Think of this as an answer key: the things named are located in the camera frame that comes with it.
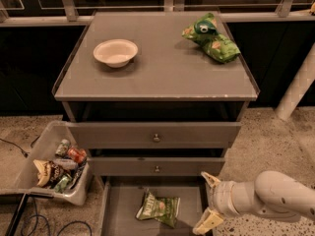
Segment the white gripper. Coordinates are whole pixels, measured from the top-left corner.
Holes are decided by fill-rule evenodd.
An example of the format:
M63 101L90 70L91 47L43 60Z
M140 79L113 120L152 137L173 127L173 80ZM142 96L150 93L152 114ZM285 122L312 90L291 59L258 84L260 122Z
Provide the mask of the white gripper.
M200 220L193 227L195 235L205 235L210 230L223 223L223 217L237 217L241 213L237 209L241 201L244 186L234 181L223 181L209 174L206 171L201 172L212 190L212 206L214 210L205 209Z

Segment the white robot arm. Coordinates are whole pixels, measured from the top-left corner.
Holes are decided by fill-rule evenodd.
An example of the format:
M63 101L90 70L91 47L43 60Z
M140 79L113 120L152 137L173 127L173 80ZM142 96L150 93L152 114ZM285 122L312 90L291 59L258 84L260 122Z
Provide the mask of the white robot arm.
M221 181L203 171L209 187L208 207L193 228L205 235L226 218L243 214L275 221L297 222L302 216L315 220L315 191L278 172L261 172L253 181Z

